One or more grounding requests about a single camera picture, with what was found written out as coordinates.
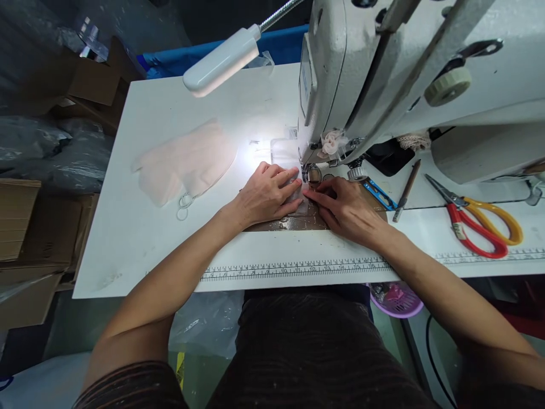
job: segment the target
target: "measuring tape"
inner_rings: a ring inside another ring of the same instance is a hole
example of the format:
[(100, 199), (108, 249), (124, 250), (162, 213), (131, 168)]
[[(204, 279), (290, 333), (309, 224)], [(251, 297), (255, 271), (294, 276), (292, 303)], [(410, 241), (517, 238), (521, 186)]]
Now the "measuring tape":
[[(472, 252), (437, 253), (431, 256), (443, 265), (480, 262), (545, 259), (545, 248), (513, 249), (501, 259), (476, 256)], [(281, 261), (265, 264), (245, 264), (209, 267), (202, 282), (248, 278), (309, 277), (344, 273), (393, 272), (383, 257), (339, 258), (331, 260)]]

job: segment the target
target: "white table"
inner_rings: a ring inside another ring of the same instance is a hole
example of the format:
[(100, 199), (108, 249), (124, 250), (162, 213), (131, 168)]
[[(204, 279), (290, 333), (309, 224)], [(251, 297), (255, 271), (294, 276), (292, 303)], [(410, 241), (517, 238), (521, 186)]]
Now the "white table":
[[(93, 226), (79, 270), (75, 298), (119, 297), (129, 291), (179, 243), (200, 228), (221, 206), (230, 201), (268, 151), (256, 152), (251, 141), (283, 138), (285, 128), (297, 125), (299, 64), (276, 66), (270, 77), (263, 69), (237, 73), (205, 98), (194, 98), (183, 86), (182, 78), (133, 82), (108, 166), (106, 179), (94, 216)], [(189, 208), (184, 222), (176, 219), (178, 204), (157, 208), (139, 189), (137, 173), (131, 163), (142, 154), (173, 137), (183, 135), (211, 118), (218, 118), (224, 131), (239, 145), (235, 162), (225, 176)], [(398, 175), (387, 178), (370, 165), (370, 176), (394, 200), (399, 200), (410, 172), (406, 166)], [(346, 167), (331, 173), (344, 176)], [(523, 183), (458, 186), (440, 174), (429, 154), (422, 156), (422, 168), (409, 197), (398, 228), (424, 251), (462, 251), (450, 231), (450, 222), (442, 198), (424, 179), (430, 173), (447, 188), (460, 195), (491, 202), (516, 202), (528, 196)], [(530, 208), (509, 203), (519, 219), (527, 239), (520, 249), (545, 247), (544, 204)], [(536, 229), (531, 234), (528, 229)], [(212, 268), (226, 265), (250, 265), (272, 260), (308, 260), (309, 258), (346, 258), (376, 256), (358, 248), (329, 231), (243, 233), (212, 261)], [(453, 271), (465, 277), (497, 274), (545, 272), (545, 260), (524, 262), (513, 268), (505, 261), (503, 268), (483, 269), (483, 263), (456, 266)], [(251, 287), (314, 285), (338, 282), (386, 281), (393, 273), (354, 273), (351, 276), (299, 277), (286, 282), (271, 279), (202, 282), (199, 291)]]

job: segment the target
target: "white face mask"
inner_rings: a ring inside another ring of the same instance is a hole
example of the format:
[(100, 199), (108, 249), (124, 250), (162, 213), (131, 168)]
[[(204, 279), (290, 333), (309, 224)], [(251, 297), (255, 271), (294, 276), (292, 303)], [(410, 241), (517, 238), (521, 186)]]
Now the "white face mask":
[(229, 169), (237, 146), (223, 133), (217, 119), (153, 148), (137, 158), (131, 170), (140, 170), (140, 189), (156, 206), (180, 197), (196, 198)]

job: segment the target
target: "plastic basket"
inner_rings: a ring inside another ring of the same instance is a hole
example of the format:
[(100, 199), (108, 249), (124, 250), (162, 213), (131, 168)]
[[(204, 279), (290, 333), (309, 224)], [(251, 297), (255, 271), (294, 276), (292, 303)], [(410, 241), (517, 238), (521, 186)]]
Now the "plastic basket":
[(385, 312), (394, 318), (414, 317), (422, 310), (424, 303), (420, 301), (420, 298), (418, 298), (405, 282), (398, 281), (397, 284), (403, 291), (403, 296), (401, 296), (400, 299), (386, 300), (386, 298), (384, 298), (381, 302), (375, 299), (373, 291), (370, 291), (371, 300), (380, 311)]

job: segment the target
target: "person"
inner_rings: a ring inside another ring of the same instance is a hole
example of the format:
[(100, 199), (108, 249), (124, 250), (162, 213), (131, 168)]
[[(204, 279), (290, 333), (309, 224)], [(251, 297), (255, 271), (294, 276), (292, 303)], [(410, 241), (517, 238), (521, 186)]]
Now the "person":
[[(300, 179), (286, 185), (296, 174), (262, 162), (129, 293), (93, 350), (75, 408), (187, 407), (166, 363), (174, 313), (225, 244), (297, 209), (301, 199), (285, 203), (301, 188)], [(390, 263), (480, 371), (471, 407), (545, 407), (543, 359), (484, 298), (377, 216), (360, 184), (336, 177), (303, 193), (334, 234)], [(341, 293), (301, 287), (246, 297), (237, 352), (208, 406), (436, 407), (385, 349), (364, 303)]]

